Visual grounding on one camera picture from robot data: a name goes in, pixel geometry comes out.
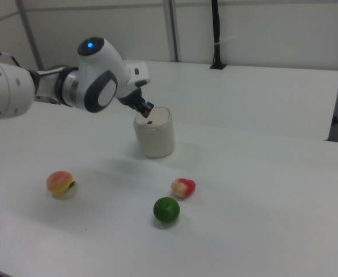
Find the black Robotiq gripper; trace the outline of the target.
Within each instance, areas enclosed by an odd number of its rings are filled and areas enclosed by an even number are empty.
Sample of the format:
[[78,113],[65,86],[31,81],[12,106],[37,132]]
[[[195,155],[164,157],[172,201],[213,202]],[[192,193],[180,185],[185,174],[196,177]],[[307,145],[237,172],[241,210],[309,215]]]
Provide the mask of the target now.
[[150,115],[151,110],[154,108],[154,105],[150,102],[146,102],[142,97],[142,90],[137,88],[132,91],[128,96],[123,98],[118,98],[118,101],[130,107],[133,110],[139,112],[144,118],[147,118]]

